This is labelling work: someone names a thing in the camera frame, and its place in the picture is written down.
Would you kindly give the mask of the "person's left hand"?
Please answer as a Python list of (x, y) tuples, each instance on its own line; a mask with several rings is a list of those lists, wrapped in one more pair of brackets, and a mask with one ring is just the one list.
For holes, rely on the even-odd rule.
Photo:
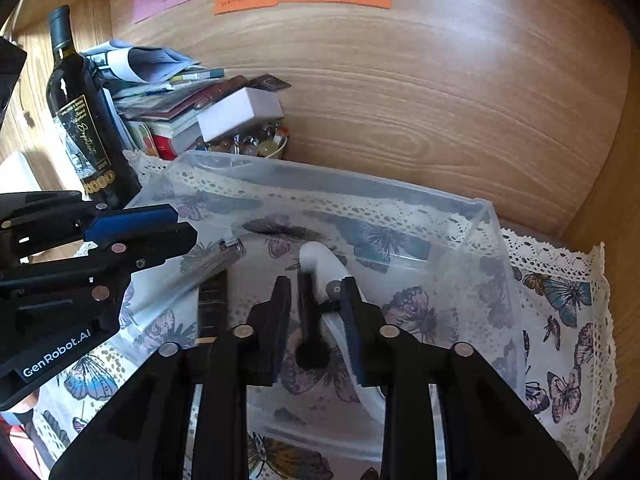
[(39, 400), (39, 390), (17, 402), (1, 413), (1, 434), (13, 451), (38, 479), (49, 478), (47, 448), (34, 426), (34, 408)]

